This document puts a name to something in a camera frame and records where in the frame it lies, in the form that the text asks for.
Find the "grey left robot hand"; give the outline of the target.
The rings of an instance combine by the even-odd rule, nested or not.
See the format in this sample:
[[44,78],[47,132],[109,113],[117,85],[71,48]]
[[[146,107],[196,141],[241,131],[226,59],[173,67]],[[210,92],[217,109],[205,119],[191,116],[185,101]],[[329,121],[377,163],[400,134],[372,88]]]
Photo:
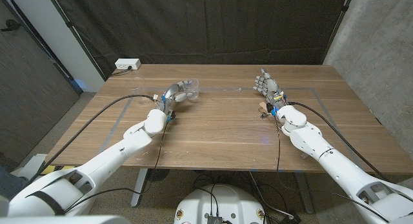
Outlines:
[[189,93],[185,92],[185,89],[192,84],[191,80],[184,80],[171,85],[161,96],[161,101],[158,104],[159,109],[165,114],[170,111],[170,106],[174,101],[182,102],[190,97]]

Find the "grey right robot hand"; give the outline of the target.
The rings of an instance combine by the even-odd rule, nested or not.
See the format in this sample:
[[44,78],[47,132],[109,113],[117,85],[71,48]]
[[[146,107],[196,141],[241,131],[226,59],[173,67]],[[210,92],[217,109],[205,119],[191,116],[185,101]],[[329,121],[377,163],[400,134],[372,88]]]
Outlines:
[[256,77],[253,89],[262,93],[267,99],[267,102],[271,104],[272,108],[277,112],[287,104],[284,92],[264,68],[261,68],[261,73],[263,75]]

